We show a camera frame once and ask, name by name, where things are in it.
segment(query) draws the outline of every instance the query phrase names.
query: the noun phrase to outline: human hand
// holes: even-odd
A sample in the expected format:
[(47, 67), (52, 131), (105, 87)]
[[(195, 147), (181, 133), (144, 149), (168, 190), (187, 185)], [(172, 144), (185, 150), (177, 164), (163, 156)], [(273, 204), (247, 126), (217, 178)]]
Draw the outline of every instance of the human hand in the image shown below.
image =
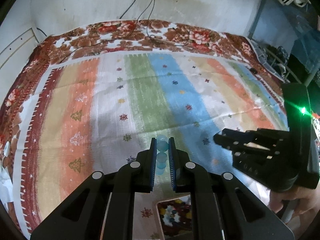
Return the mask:
[(290, 190), (282, 193), (270, 192), (270, 209), (278, 213), (283, 208), (282, 200), (300, 199), (294, 210), (293, 217), (304, 214), (311, 209), (320, 208), (320, 183), (316, 189), (293, 186)]

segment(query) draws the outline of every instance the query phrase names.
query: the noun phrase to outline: silver screw head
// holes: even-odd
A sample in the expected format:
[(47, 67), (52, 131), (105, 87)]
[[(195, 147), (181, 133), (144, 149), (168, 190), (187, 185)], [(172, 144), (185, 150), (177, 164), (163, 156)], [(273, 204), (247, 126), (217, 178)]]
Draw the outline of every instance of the silver screw head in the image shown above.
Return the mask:
[(193, 162), (188, 162), (188, 163), (186, 163), (186, 167), (188, 169), (194, 169), (196, 167), (196, 165)]
[(233, 175), (230, 172), (226, 172), (223, 174), (223, 177), (227, 180), (232, 180), (233, 179)]
[(140, 167), (140, 162), (132, 162), (132, 163), (130, 163), (130, 166), (132, 168), (138, 168), (138, 167)]
[(92, 174), (92, 177), (94, 179), (100, 179), (102, 177), (102, 173), (100, 171), (96, 171), (94, 174)]

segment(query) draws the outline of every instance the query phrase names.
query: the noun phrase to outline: electrical cable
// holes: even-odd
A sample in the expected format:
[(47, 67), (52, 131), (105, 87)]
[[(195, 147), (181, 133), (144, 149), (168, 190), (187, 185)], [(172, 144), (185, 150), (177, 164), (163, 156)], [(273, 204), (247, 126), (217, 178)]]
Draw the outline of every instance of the electrical cable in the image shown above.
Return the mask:
[(41, 31), (41, 32), (44, 34), (44, 36), (48, 37), (47, 34), (45, 34), (44, 31), (41, 30), (40, 28), (37, 27), (37, 30), (38, 30), (38, 31)]
[(129, 11), (129, 9), (131, 8), (131, 6), (134, 4), (136, 2), (136, 0), (134, 0), (133, 2), (132, 2), (132, 4), (128, 7), (128, 9), (120, 16), (120, 18), (119, 19), (122, 19), (122, 17), (127, 13), (127, 11)]
[(160, 40), (160, 39), (157, 39), (153, 34), (152, 35), (149, 35), (149, 33), (148, 33), (148, 25), (149, 25), (149, 21), (150, 21), (150, 17), (151, 17), (151, 14), (152, 14), (152, 12), (153, 12), (153, 9), (155, 8), (155, 4), (156, 4), (156, 0), (151, 0), (151, 2), (153, 1), (153, 7), (152, 7), (152, 10), (151, 10), (151, 12), (150, 12), (150, 14), (149, 14), (149, 17), (148, 17), (148, 20), (147, 20), (147, 36), (151, 39), (151, 40), (156, 40), (158, 43), (160, 42), (160, 43), (168, 43), (168, 44), (170, 44), (170, 45), (172, 45), (172, 46), (176, 46), (176, 47), (184, 47), (184, 46), (187, 46), (188, 44), (189, 44), (189, 42), (188, 41), (186, 41), (186, 43), (185, 44), (183, 44), (183, 45), (177, 45), (177, 44), (175, 44), (175, 43), (173, 43), (173, 42), (170, 42), (170, 41), (163, 41), (163, 40)]
[(147, 6), (147, 8), (145, 8), (144, 11), (139, 15), (139, 17), (138, 17), (138, 19), (136, 20), (136, 23), (135, 23), (135, 25), (134, 25), (134, 29), (133, 29), (128, 35), (123, 36), (123, 37), (119, 37), (119, 38), (115, 38), (115, 39), (111, 39), (111, 40), (104, 40), (104, 41), (98, 42), (98, 43), (96, 43), (96, 44), (94, 44), (94, 45), (80, 46), (79, 48), (74, 49), (72, 52), (70, 52), (68, 55), (66, 55), (58, 64), (61, 64), (67, 57), (69, 57), (71, 54), (73, 54), (73, 53), (74, 53), (75, 51), (77, 51), (78, 49), (88, 48), (88, 47), (94, 47), (94, 46), (96, 46), (96, 45), (99, 45), (99, 44), (102, 44), (102, 43), (105, 43), (105, 42), (116, 41), (116, 40), (123, 40), (124, 38), (127, 38), (127, 37), (131, 36), (131, 34), (132, 34), (132, 33), (136, 30), (136, 28), (137, 28), (137, 24), (138, 24), (138, 22), (139, 22), (140, 17), (141, 17), (142, 14), (144, 14), (144, 12), (150, 7), (150, 5), (151, 5), (152, 2), (153, 2), (153, 7), (152, 7), (152, 10), (151, 10), (151, 12), (150, 12), (150, 14), (149, 14), (148, 20), (147, 20), (147, 36), (150, 38), (150, 40), (154, 40), (154, 41), (156, 40), (157, 43), (159, 43), (159, 42), (161, 42), (161, 43), (169, 43), (170, 45), (177, 46), (177, 47), (187, 46), (187, 45), (188, 45), (188, 41), (187, 41), (187, 44), (185, 44), (185, 45), (176, 45), (176, 44), (174, 44), (174, 43), (172, 43), (172, 42), (170, 42), (170, 41), (162, 41), (162, 40), (160, 40), (160, 39), (155, 38), (154, 35), (149, 35), (149, 34), (148, 34), (148, 25), (149, 25), (150, 17), (151, 17), (151, 14), (152, 14), (152, 12), (153, 12), (153, 9), (154, 9), (155, 3), (156, 3), (156, 0), (151, 0), (150, 3), (149, 3), (149, 5)]
[(99, 44), (102, 44), (102, 43), (105, 43), (105, 42), (122, 40), (122, 39), (124, 39), (124, 38), (129, 37), (129, 36), (136, 30), (137, 24), (138, 24), (138, 22), (139, 22), (139, 19), (140, 19), (141, 15), (150, 7), (151, 3), (152, 3), (152, 0), (150, 1), (148, 7), (145, 8), (145, 10), (139, 15), (139, 17), (138, 17), (138, 19), (136, 20), (136, 23), (135, 23), (135, 25), (134, 25), (134, 29), (133, 29), (128, 35), (126, 35), (126, 36), (124, 36), (124, 37), (121, 37), (121, 38), (116, 38), (116, 39), (111, 39), (111, 40), (104, 40), (104, 41), (98, 42), (98, 43), (96, 43), (96, 44), (94, 44), (94, 45), (80, 46), (79, 48), (74, 49), (72, 52), (70, 52), (68, 55), (66, 55), (58, 64), (61, 64), (67, 57), (69, 57), (71, 54), (73, 54), (73, 53), (74, 53), (76, 50), (78, 50), (78, 49), (88, 48), (88, 47), (94, 47), (94, 46), (96, 46), (96, 45), (99, 45)]

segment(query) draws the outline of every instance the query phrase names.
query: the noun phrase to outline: white stripe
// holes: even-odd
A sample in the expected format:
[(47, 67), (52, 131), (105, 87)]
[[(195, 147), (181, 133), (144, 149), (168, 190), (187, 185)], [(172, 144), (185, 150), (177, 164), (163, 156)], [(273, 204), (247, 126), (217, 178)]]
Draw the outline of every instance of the white stripe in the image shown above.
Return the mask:
[[(117, 78), (122, 78), (123, 81), (118, 82)], [(118, 171), (126, 164), (126, 159), (130, 155), (136, 156), (139, 151), (144, 150), (141, 149), (136, 137), (137, 131), (128, 98), (127, 78), (122, 55), (107, 53), (100, 58), (90, 124), (93, 169), (104, 173)], [(120, 104), (119, 99), (124, 99), (125, 102)], [(127, 114), (128, 119), (121, 121), (119, 117), (121, 114)], [(126, 134), (132, 137), (128, 142), (123, 140)]]

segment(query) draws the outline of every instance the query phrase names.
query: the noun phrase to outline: bedsheet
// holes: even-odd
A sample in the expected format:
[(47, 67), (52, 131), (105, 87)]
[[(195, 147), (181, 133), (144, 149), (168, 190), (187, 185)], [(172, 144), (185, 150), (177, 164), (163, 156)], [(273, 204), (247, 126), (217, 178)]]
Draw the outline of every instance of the bedsheet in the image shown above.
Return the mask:
[[(29, 238), (93, 171), (117, 171), (160, 133), (208, 171), (230, 171), (252, 187), (212, 136), (287, 130), (279, 84), (246, 38), (195, 26), (112, 21), (48, 37), (0, 112), (0, 149), (11, 142), (9, 214)], [(153, 193), (136, 194), (134, 239), (157, 239), (154, 203), (173, 196), (167, 165)]]

